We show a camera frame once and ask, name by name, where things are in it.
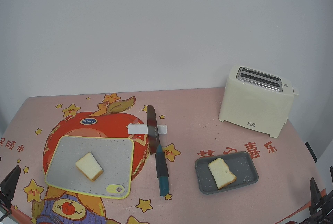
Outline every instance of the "cream toaster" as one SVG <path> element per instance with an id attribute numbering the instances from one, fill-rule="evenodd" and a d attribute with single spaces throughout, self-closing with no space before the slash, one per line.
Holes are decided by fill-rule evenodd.
<path id="1" fill-rule="evenodd" d="M 228 121 L 277 138 L 288 119 L 298 89 L 285 78 L 234 66 L 227 78 L 220 121 Z"/>

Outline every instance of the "knife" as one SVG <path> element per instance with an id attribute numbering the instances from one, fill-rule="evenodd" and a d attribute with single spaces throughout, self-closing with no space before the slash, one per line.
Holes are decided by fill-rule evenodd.
<path id="1" fill-rule="evenodd" d="M 155 154 L 156 172 L 159 179 L 160 196 L 169 193 L 169 173 L 165 160 L 165 154 L 160 144 L 159 131 L 157 129 L 156 113 L 152 105 L 147 106 L 147 125 L 150 155 Z"/>

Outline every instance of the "apple illustration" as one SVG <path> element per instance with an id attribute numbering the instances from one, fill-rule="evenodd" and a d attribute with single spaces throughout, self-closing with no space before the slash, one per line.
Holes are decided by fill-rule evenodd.
<path id="1" fill-rule="evenodd" d="M 129 135 L 127 126 L 130 123 L 143 122 L 136 116 L 126 113 L 112 113 L 101 116 L 90 116 L 92 112 L 80 112 L 75 117 L 60 121 L 51 131 L 45 144 L 43 169 L 46 173 L 59 139 L 64 135 L 86 137 L 128 138 L 134 140 L 132 180 L 138 175 L 149 156 L 148 137 L 145 134 Z M 95 118 L 92 125 L 83 125 L 82 119 Z"/>
<path id="2" fill-rule="evenodd" d="M 72 202 L 64 202 L 61 206 L 61 210 L 66 215 L 72 215 L 75 213 L 75 207 L 72 205 Z"/>

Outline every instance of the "table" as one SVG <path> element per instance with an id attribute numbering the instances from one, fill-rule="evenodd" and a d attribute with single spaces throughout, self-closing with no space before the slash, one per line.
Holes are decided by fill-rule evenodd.
<path id="1" fill-rule="evenodd" d="M 223 92 L 223 88 L 209 88 L 28 98 L 0 141 L 0 180 L 17 164 L 22 168 L 13 216 L 22 223 L 54 224 L 58 220 L 65 224 L 274 224 L 310 201 L 312 177 L 325 192 L 314 160 L 289 121 L 278 138 L 220 122 Z M 167 134 L 160 135 L 170 175 L 166 197 L 159 196 L 147 135 L 128 135 L 126 127 L 146 123 L 145 109 L 150 104 L 157 123 L 168 126 Z M 88 117 L 98 121 L 82 124 Z M 48 187 L 45 172 L 65 134 L 132 138 L 135 156 L 129 197 L 101 199 Z M 213 195 L 199 191 L 195 160 L 247 150 L 253 153 L 257 183 Z"/>

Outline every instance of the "gray cutting board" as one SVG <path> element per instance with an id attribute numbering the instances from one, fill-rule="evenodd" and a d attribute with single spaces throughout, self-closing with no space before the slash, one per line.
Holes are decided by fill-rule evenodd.
<path id="1" fill-rule="evenodd" d="M 45 175 L 48 185 L 91 196 L 124 199 L 130 194 L 134 142 L 129 138 L 65 135 L 60 138 Z M 103 173 L 90 181 L 75 162 L 91 152 Z"/>

